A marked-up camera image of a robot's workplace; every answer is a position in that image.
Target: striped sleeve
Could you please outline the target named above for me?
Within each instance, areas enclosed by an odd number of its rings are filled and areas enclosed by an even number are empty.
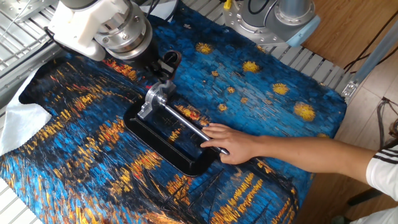
[[[366,180],[371,187],[398,201],[398,147],[374,155],[366,169]]]

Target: wrist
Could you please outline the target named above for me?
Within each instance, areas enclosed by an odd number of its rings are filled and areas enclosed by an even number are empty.
[[[280,140],[280,138],[271,136],[259,136],[256,138],[254,157],[275,157],[274,153],[278,150],[277,142]]]

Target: human arm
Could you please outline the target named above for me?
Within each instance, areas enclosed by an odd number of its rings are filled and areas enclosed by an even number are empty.
[[[366,169],[375,151],[326,138],[277,138],[251,136],[222,124],[210,124],[203,132],[213,138],[202,147],[223,147],[230,155],[221,161],[240,164],[252,157],[273,157],[303,170],[339,173],[367,183]]]

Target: white shirt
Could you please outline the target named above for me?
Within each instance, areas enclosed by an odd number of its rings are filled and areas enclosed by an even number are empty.
[[[398,201],[398,146],[378,152],[368,164],[366,180],[371,187]],[[398,207],[373,213],[351,224],[397,224]]]

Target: patterned mat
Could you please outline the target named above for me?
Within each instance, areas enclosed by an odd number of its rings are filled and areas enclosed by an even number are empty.
[[[174,18],[150,21],[160,52],[182,53],[171,105],[192,122],[255,135],[335,135],[346,109],[339,94],[183,4]],[[112,58],[49,62],[20,100],[52,119],[0,158],[0,177],[44,223],[292,223],[311,173],[257,158],[215,161],[187,177],[126,130],[124,112],[154,82]],[[150,122],[176,147],[201,152],[199,138],[166,112]]]

